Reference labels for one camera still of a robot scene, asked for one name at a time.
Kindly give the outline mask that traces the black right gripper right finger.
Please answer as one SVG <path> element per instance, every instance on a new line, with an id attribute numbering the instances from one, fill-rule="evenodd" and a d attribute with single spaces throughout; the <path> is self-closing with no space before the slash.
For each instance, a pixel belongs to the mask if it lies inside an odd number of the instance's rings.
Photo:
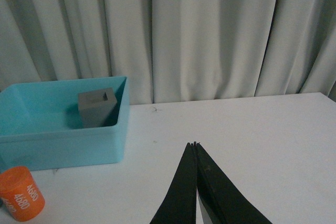
<path id="1" fill-rule="evenodd" d="M 226 176 L 200 143 L 195 145 L 197 189 L 213 223 L 271 223 Z"/>

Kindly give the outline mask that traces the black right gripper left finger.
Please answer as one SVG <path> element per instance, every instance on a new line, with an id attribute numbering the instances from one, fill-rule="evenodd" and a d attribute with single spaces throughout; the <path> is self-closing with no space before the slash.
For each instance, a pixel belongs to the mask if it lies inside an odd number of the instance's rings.
<path id="1" fill-rule="evenodd" d="M 196 223 L 196 190 L 197 161 L 194 146 L 188 143 L 151 223 Z"/>

